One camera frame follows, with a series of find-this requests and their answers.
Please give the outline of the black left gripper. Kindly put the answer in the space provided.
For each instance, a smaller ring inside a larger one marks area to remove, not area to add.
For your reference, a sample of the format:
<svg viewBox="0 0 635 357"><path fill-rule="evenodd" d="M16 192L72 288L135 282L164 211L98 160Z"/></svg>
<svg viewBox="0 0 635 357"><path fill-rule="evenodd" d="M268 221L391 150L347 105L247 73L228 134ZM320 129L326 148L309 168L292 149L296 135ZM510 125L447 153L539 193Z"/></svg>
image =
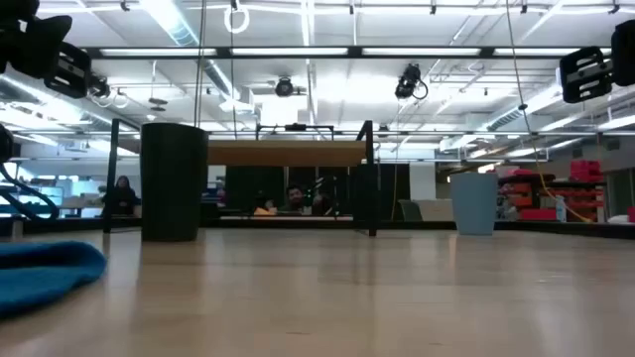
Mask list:
<svg viewBox="0 0 635 357"><path fill-rule="evenodd" d="M37 17L40 0L0 0L0 74L9 65L48 89L83 98L91 77L91 58L64 42L72 17Z"/></svg>

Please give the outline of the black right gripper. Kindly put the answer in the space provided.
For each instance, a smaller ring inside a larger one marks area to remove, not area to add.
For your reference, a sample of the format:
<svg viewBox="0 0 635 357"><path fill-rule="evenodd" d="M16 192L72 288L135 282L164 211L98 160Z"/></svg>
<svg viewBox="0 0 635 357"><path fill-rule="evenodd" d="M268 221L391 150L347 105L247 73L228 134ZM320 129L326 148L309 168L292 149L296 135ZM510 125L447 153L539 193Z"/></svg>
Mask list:
<svg viewBox="0 0 635 357"><path fill-rule="evenodd" d="M635 19L615 27L611 36L613 81L635 84ZM599 47L586 47L560 60L560 83L566 103L580 103L611 91L611 61Z"/></svg>

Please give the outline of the blue plastic cup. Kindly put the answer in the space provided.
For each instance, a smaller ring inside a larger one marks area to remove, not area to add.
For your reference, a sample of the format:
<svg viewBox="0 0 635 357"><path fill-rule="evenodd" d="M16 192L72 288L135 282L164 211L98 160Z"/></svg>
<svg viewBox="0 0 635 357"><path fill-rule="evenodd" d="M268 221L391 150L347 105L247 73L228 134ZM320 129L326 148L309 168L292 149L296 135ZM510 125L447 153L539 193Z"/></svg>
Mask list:
<svg viewBox="0 0 635 357"><path fill-rule="evenodd" d="M490 236L497 209L496 174L460 173L450 178L450 199L460 235Z"/></svg>

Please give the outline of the tall black cup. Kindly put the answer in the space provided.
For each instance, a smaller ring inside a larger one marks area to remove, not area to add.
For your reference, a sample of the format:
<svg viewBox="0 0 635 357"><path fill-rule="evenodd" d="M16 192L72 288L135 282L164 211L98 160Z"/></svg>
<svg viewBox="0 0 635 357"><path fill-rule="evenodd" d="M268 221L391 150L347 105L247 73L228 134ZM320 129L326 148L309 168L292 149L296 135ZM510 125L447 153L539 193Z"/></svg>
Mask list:
<svg viewBox="0 0 635 357"><path fill-rule="evenodd" d="M141 129L142 240L196 239L201 197L207 184L207 134L176 123Z"/></svg>

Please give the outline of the red storage bin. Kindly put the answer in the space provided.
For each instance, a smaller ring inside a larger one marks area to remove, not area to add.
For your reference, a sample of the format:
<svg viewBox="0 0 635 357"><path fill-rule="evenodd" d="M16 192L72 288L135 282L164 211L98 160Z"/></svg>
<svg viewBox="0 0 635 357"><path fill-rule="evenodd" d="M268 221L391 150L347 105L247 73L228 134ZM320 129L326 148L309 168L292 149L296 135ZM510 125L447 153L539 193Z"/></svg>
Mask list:
<svg viewBox="0 0 635 357"><path fill-rule="evenodd" d="M571 161L570 180L579 182L602 182L603 173L599 161Z"/></svg>
<svg viewBox="0 0 635 357"><path fill-rule="evenodd" d="M524 208L519 213L521 221L557 221L558 215L553 208Z"/></svg>

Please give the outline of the black storage rack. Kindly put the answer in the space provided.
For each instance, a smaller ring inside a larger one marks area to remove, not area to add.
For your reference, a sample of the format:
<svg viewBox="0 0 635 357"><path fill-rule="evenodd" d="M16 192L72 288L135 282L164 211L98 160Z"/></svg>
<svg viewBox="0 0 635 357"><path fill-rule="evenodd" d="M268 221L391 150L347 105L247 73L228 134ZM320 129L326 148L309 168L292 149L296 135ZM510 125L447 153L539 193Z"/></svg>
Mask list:
<svg viewBox="0 0 635 357"><path fill-rule="evenodd" d="M552 174L513 171L498 180L497 218L521 221L524 208L553 208L561 195L567 206L567 222L603 222L605 182L579 182L558 179Z"/></svg>

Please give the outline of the person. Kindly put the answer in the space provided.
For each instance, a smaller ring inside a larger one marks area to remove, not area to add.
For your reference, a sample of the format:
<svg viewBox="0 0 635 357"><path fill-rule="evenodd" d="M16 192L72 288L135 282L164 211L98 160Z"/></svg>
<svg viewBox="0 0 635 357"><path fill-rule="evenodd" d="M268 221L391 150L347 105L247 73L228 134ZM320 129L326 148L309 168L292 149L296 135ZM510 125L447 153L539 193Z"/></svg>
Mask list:
<svg viewBox="0 0 635 357"><path fill-rule="evenodd" d="M313 207L305 201L304 192L294 184L287 187L287 202L279 210L285 214L311 215L313 213Z"/></svg>
<svg viewBox="0 0 635 357"><path fill-rule="evenodd" d="M126 176L120 176L111 190L106 190L101 198L104 207L102 215L134 216L141 199L136 195Z"/></svg>

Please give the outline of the green chair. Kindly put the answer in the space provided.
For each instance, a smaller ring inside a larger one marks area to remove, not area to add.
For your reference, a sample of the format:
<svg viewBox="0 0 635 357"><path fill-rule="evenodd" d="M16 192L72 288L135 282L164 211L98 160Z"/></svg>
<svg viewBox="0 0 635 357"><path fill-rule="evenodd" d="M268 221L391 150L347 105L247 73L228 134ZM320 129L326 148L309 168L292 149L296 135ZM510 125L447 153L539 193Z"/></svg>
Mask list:
<svg viewBox="0 0 635 357"><path fill-rule="evenodd" d="M408 222L420 222L423 220L420 205L412 200L400 199L403 219Z"/></svg>

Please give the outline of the blue cloth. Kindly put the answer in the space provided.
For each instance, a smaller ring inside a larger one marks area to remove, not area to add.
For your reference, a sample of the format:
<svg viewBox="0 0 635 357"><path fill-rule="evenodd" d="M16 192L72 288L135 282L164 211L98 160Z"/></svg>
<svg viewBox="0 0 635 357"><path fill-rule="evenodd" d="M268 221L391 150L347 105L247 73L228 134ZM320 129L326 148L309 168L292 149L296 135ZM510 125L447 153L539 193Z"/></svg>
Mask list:
<svg viewBox="0 0 635 357"><path fill-rule="evenodd" d="M106 257L83 242L0 243L0 320L94 283L106 266Z"/></svg>

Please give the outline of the silver ventilation duct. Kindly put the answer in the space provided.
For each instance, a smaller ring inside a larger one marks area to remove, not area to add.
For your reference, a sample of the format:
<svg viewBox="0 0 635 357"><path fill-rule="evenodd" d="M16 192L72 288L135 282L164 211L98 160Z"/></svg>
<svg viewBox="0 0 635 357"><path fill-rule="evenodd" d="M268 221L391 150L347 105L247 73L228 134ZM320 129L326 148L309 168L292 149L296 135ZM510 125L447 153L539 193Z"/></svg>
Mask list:
<svg viewBox="0 0 635 357"><path fill-rule="evenodd" d="M199 36L186 20L175 0L139 0L141 7L158 23L172 41L181 48L199 48ZM239 99L239 91L212 59L198 60L204 75L224 99Z"/></svg>

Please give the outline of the black overhead light rail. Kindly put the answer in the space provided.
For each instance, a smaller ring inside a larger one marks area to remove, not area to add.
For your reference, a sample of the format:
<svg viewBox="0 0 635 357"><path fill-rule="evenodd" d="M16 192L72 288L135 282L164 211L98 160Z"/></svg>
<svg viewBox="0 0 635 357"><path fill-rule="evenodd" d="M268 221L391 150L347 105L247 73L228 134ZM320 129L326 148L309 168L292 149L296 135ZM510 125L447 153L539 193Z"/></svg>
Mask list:
<svg viewBox="0 0 635 357"><path fill-rule="evenodd" d="M557 60L576 47L86 47L95 60L424 59Z"/></svg>

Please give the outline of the black aluminium table frame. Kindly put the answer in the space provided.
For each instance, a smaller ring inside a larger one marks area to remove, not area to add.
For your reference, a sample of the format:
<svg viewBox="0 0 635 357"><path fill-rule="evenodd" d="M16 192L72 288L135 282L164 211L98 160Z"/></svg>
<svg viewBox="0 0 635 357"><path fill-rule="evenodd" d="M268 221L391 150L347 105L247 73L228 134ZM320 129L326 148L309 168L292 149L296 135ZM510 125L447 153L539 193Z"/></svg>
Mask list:
<svg viewBox="0 0 635 357"><path fill-rule="evenodd" d="M24 234L44 234L102 229L104 222L100 218L64 218L58 220L32 221L25 218L0 218L0 237L7 237L19 228ZM364 230L366 225L353 220L304 219L302 217L254 217L243 219L227 216L211 219L200 225L202 228L243 228L243 229L350 229ZM452 221L382 221L377 224L379 230L454 230ZM554 234L566 234L600 238L635 240L635 224L609 223L561 223L547 221L498 221L496 230L530 231Z"/></svg>

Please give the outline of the black metal shelf frame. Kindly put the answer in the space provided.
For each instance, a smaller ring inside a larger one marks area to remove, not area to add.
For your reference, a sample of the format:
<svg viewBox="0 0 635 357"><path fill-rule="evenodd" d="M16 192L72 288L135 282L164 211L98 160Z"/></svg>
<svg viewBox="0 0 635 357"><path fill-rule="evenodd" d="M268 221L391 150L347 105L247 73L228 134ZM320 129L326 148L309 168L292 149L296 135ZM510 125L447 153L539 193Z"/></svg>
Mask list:
<svg viewBox="0 0 635 357"><path fill-rule="evenodd" d="M140 129L140 144L139 144L139 161L140 161L140 150L141 150L141 129ZM368 180L367 187L370 189L369 192L369 213L367 217L361 221L361 223L366 225L366 230L368 231L368 235L370 237L374 237L377 235L377 224L379 223L378 218L378 203L377 199L379 196L379 188L378 188L378 171L375 164L374 158L374 134L373 134L373 124L370 121L366 121L360 132L357 135L357 138L354 141L363 141L366 145L366 159L363 160L360 164L364 167L365 172L362 174L364 178Z"/></svg>

